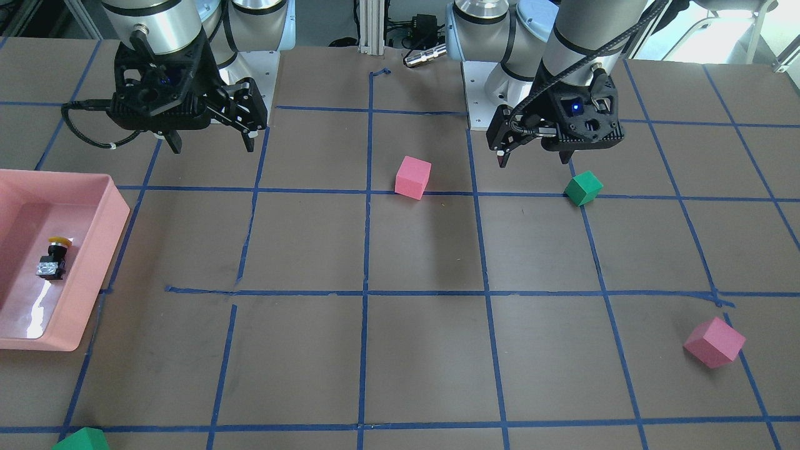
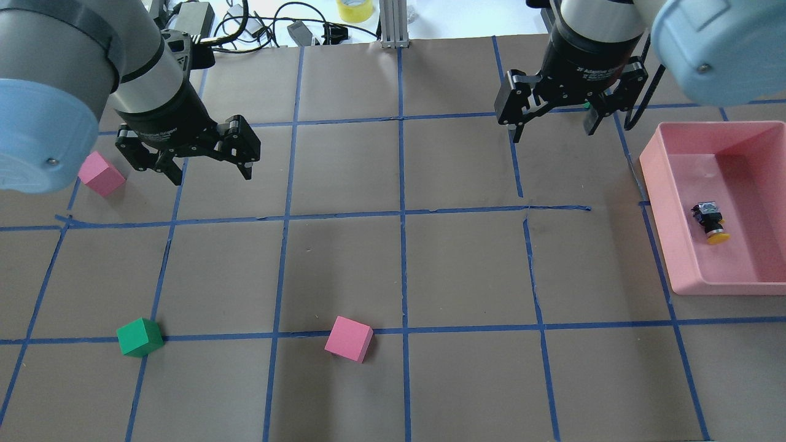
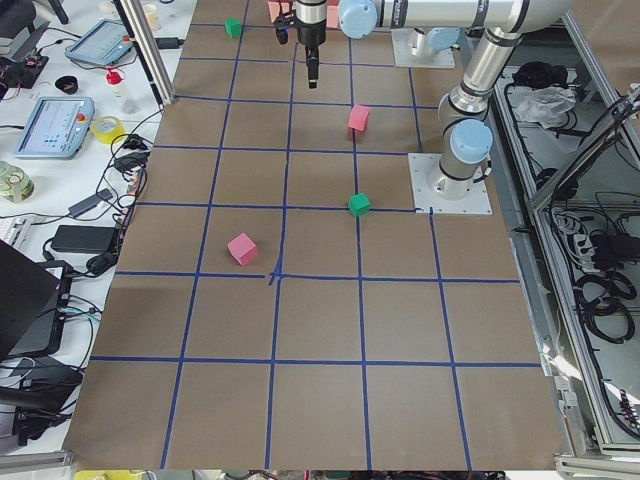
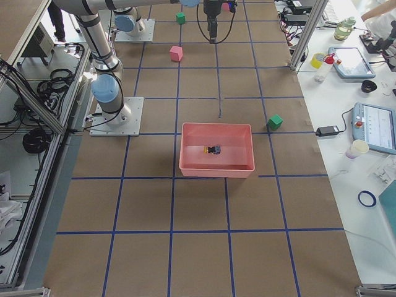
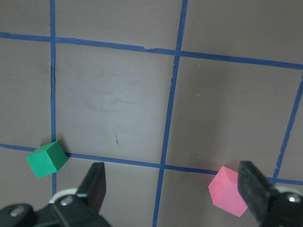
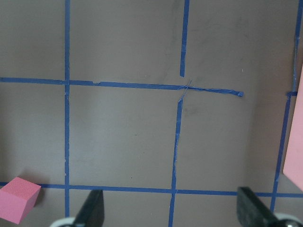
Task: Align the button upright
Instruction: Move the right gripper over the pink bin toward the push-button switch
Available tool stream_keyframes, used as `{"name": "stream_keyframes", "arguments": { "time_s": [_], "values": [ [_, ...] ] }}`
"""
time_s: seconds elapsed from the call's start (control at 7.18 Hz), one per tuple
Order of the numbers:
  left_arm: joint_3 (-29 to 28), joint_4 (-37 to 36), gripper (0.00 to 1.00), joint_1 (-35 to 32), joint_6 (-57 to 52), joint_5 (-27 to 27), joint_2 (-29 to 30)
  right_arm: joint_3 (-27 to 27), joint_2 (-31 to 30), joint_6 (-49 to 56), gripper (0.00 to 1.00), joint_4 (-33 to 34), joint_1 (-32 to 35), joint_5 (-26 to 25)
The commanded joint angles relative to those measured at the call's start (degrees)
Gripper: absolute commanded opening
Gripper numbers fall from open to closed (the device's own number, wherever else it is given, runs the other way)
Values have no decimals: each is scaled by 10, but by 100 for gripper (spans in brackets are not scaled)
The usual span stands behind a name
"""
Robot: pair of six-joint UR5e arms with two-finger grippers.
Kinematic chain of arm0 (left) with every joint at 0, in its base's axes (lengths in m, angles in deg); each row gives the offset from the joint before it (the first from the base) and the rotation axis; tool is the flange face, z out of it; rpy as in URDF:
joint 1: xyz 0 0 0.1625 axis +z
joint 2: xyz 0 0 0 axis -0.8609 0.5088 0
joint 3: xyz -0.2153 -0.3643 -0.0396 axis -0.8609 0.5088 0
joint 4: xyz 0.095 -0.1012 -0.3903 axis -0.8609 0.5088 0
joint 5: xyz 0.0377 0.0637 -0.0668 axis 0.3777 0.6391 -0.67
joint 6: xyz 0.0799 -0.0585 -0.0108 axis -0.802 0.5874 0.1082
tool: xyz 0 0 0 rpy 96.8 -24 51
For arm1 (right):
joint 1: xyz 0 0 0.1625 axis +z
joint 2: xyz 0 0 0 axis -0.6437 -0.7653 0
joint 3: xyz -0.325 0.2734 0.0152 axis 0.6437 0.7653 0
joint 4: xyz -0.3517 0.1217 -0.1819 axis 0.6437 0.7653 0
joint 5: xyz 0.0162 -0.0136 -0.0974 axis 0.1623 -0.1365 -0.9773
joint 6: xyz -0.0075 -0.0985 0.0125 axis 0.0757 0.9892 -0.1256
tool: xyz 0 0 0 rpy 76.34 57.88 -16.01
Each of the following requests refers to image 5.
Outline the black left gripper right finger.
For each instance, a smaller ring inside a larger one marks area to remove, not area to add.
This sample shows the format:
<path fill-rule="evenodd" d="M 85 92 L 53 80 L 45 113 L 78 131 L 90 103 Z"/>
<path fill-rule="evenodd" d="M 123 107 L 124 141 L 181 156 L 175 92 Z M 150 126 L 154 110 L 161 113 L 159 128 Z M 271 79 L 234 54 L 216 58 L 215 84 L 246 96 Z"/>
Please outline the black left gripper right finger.
<path fill-rule="evenodd" d="M 279 195 L 275 186 L 250 161 L 239 164 L 238 191 L 259 224 L 265 220 L 273 200 Z"/>

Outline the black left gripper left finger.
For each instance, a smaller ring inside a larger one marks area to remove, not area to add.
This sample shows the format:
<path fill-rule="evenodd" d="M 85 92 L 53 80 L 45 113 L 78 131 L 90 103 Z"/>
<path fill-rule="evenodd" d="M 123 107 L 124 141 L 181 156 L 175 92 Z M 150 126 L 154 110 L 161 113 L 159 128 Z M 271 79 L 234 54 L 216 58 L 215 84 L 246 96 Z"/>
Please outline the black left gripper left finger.
<path fill-rule="evenodd" d="M 76 191 L 76 196 L 99 214 L 106 195 L 106 174 L 103 162 L 95 162 L 86 173 L 80 186 Z"/>

